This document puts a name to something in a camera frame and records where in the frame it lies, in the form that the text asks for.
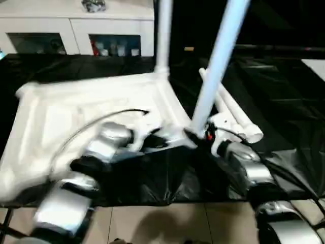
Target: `wire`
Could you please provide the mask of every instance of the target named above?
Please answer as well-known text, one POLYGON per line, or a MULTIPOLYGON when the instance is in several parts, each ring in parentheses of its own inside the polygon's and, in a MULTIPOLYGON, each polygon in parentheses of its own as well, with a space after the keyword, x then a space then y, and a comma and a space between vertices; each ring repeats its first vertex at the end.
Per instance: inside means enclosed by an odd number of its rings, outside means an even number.
MULTIPOLYGON (((317 205, 317 207, 319 208, 319 210, 321 211, 321 213, 323 214, 323 216, 325 217, 325 209, 324 207, 321 205, 321 203, 319 202, 320 201, 320 198, 316 195, 316 193, 310 189, 308 186, 306 186, 297 176, 295 176, 290 170, 282 167, 282 166, 279 166, 279 165, 275 165, 273 163, 270 163, 268 162, 267 160, 264 159, 264 157, 261 156, 261 154, 253 148, 253 146, 242 136, 238 135, 236 132, 234 131, 231 131, 231 130, 228 130, 228 129, 225 129, 225 128, 221 128, 221 127, 216 127, 216 130, 222 130, 222 131, 225 131, 225 132, 228 132, 228 133, 231 133, 232 135, 238 137, 239 139, 242 140, 242 143, 244 145, 247 145, 249 146, 258 156, 259 158, 261 159, 261 163, 264 164, 268 170, 270 171, 270 173, 272 174, 272 177, 274 178, 274 181, 276 183, 276 185, 281 189, 282 187, 280 186, 277 178, 275 177, 275 175, 277 176, 280 176, 281 178, 287 180, 288 182, 291 182, 292 184, 300 187, 301 189, 303 189, 305 192, 309 193, 310 194, 310 197, 311 199, 315 202, 315 204, 317 205), (287 175, 284 174, 284 172, 289 175, 292 179, 289 179, 287 177, 287 175)), ((309 223, 310 226, 312 226, 313 228, 316 228, 316 229, 319 229, 319 228, 323 228, 325 227, 325 222, 320 222, 318 223, 317 225, 312 225, 308 220, 307 218, 296 208, 294 207, 295 210, 305 219, 305 221, 307 223, 309 223)))
POLYGON ((65 148, 77 137, 79 136, 81 133, 83 133, 84 131, 88 130, 90 127, 92 127, 93 125, 97 124, 98 122, 100 122, 103 119, 112 117, 114 115, 118 115, 121 113, 125 113, 125 112, 143 112, 143 115, 146 115, 147 113, 149 113, 148 110, 143 110, 143 109, 124 109, 124 110, 120 110, 120 111, 116 111, 116 112, 112 112, 112 113, 108 113, 105 114, 99 118, 96 118, 92 121, 90 121, 89 123, 85 124, 83 127, 81 127, 80 129, 78 129, 74 134, 72 134, 62 145, 61 147, 55 152, 55 154, 53 155, 53 157, 50 160, 50 170, 49 170, 49 174, 48 174, 48 181, 51 181, 51 175, 54 172, 54 166, 55 166, 55 161, 57 160, 58 156, 60 156, 60 154, 65 150, 65 148))

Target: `white plastic pipe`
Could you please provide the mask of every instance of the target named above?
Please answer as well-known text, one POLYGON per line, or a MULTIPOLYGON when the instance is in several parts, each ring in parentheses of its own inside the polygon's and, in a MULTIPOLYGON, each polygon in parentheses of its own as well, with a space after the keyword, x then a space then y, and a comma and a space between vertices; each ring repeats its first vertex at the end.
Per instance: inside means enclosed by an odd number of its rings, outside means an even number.
POLYGON ((169 45, 172 25, 173 0, 160 0, 156 73, 169 74, 169 45))
MULTIPOLYGON (((201 76, 203 82, 205 82, 206 73, 207 73, 206 70, 203 69, 203 68, 200 68, 199 73, 200 73, 200 76, 201 76)), ((245 131, 244 131, 243 127, 240 124, 238 124, 238 122, 234 118, 233 114, 230 112, 227 104, 223 100, 222 96, 219 94, 219 92, 216 92, 216 94, 215 94, 215 102, 214 102, 214 104, 216 105, 217 110, 218 110, 219 113, 224 113, 226 115, 227 120, 230 122, 231 129, 235 133, 237 133, 240 136, 246 138, 245 131)))
MULTIPOLYGON (((199 72, 202 79, 204 79, 207 71, 201 68, 199 72)), ((216 102, 222 105, 220 109, 225 109, 224 106, 226 106, 227 110, 231 112, 237 123, 243 128, 245 137, 249 143, 256 143, 263 138, 263 132, 260 130, 260 128, 253 124, 244 110, 239 106, 236 100, 222 84, 220 84, 216 97, 218 97, 218 101, 216 102)))
POLYGON ((210 58, 210 71, 203 83, 191 128, 200 134, 210 115, 215 94, 228 66, 250 0, 228 0, 210 58))

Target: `black plastic sheet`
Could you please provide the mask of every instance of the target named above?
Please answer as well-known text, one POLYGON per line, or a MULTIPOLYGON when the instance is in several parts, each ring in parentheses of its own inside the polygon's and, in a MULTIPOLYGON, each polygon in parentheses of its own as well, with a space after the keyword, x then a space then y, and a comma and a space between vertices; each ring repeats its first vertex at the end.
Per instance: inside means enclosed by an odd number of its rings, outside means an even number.
MULTIPOLYGON (((171 65, 170 82, 192 116, 201 88, 198 69, 206 60, 186 59, 171 65)), ((15 91, 29 81, 50 83, 151 72, 150 58, 106 58, 83 55, 8 55, 0 61, 5 148, 18 100, 15 91)), ((264 132, 254 147, 325 195, 323 91, 325 82, 300 60, 235 58, 223 84, 264 132)), ((279 179, 291 199, 308 195, 279 179)), ((172 202, 219 202, 229 195, 229 182, 218 162, 200 150, 176 148, 114 166, 103 180, 105 194, 98 205, 167 205, 172 202)), ((10 205, 36 205, 49 187, 27 189, 10 205)))

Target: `tile floor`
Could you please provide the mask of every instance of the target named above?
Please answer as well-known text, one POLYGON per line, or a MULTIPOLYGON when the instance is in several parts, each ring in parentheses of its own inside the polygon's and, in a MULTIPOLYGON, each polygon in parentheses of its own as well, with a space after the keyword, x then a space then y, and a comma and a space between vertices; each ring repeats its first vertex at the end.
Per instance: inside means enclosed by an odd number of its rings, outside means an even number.
MULTIPOLYGON (((321 213, 311 201, 295 201, 295 205, 312 223, 320 220, 321 213)), ((15 210, 10 226, 29 233, 34 211, 15 210)), ((0 209, 1 221, 5 213, 0 209)), ((117 237, 134 244, 182 244, 187 239, 214 244, 258 243, 253 211, 248 203, 99 208, 84 243, 106 244, 117 237)), ((5 244, 14 241, 7 236, 5 244)))

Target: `glass cabinet door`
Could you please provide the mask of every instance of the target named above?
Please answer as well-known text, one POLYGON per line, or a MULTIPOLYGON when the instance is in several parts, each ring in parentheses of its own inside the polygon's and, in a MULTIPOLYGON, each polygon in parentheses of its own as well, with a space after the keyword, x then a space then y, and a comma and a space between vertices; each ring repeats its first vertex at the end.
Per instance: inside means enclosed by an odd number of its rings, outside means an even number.
POLYGON ((141 56, 141 37, 132 35, 89 35, 95 56, 141 56))
POLYGON ((59 33, 8 33, 17 53, 66 54, 59 33))
POLYGON ((79 54, 69 19, 0 18, 0 46, 6 53, 79 54))
POLYGON ((81 54, 153 56, 153 20, 71 19, 81 54))

